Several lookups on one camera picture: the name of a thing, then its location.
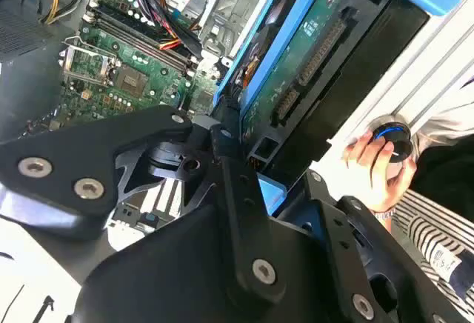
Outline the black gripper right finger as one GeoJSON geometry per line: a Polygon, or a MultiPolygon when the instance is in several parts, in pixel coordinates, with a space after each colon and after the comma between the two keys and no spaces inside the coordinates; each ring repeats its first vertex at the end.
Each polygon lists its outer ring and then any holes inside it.
{"type": "Polygon", "coordinates": [[[368,209],[353,197],[335,202],[319,174],[301,176],[279,218],[324,248],[340,322],[464,321],[368,209]]]}

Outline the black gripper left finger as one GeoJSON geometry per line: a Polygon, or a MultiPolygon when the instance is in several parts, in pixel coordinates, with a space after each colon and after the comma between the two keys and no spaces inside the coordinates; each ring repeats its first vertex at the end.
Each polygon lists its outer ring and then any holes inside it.
{"type": "Polygon", "coordinates": [[[1,215],[91,239],[120,201],[172,175],[188,187],[176,220],[217,212],[228,287],[245,299],[281,301],[286,282],[276,274],[270,219],[229,124],[204,128],[162,105],[4,143],[1,215]]]}

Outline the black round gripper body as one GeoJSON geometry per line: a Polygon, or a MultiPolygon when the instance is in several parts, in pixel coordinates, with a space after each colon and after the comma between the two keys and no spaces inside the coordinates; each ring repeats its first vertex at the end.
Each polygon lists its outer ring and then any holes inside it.
{"type": "Polygon", "coordinates": [[[197,210],[105,259],[86,279],[74,322],[351,322],[324,248],[270,221],[281,301],[245,299],[228,287],[218,214],[197,210]]]}

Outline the person's hand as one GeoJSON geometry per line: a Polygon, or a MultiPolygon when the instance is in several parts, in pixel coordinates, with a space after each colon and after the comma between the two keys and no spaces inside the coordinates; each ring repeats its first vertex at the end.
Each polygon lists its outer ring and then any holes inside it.
{"type": "Polygon", "coordinates": [[[356,197],[373,212],[385,213],[409,188],[416,163],[410,157],[403,160],[398,174],[388,178],[394,144],[383,137],[373,140],[372,136],[367,132],[348,146],[343,152],[342,166],[347,177],[347,195],[356,197]]]}

